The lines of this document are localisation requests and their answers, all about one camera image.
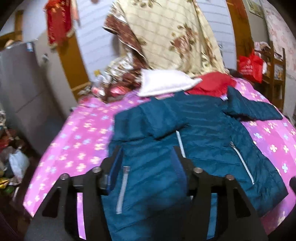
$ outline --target beige blanket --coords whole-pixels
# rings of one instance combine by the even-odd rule
[[[136,79],[141,68],[177,69],[190,77],[227,73],[213,31],[193,0],[117,0],[103,27],[123,44],[124,54],[107,68],[117,81]]]

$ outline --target pink floral wallpaper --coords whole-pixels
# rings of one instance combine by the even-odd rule
[[[289,75],[296,79],[296,39],[288,25],[276,8],[267,0],[260,0],[265,14],[269,38],[274,43],[275,52],[282,54],[286,51],[286,69]]]

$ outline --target wooden chair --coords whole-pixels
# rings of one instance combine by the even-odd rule
[[[283,112],[286,85],[286,54],[283,48],[282,59],[274,52],[273,42],[270,41],[270,49],[265,51],[255,50],[261,54],[261,58],[267,63],[267,73],[263,75],[262,84],[265,86],[262,93],[280,112]]]

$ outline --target white zipper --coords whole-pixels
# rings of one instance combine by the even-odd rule
[[[244,165],[244,168],[246,169],[251,181],[252,181],[252,185],[255,184],[254,178],[250,172],[250,170],[248,169],[246,163],[244,162],[242,155],[240,154],[239,150],[236,148],[236,146],[233,144],[233,142],[230,142],[230,146],[236,151],[236,153],[239,155],[239,158],[241,159],[242,164]]]
[[[128,183],[128,173],[130,169],[131,167],[123,167],[123,177],[122,177],[121,188],[120,188],[119,197],[116,205],[116,214],[122,213],[123,199],[124,199],[124,194],[126,192],[126,185]]]
[[[176,134],[177,134],[177,139],[178,139],[178,142],[179,142],[179,147],[180,147],[180,150],[181,150],[181,154],[182,154],[182,156],[184,158],[186,158],[183,143],[182,143],[181,136],[180,136],[180,132],[176,131]]]

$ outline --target white pillow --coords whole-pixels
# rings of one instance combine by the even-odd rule
[[[142,83],[138,96],[147,97],[178,91],[186,91],[202,81],[201,78],[191,79],[178,70],[142,69]]]

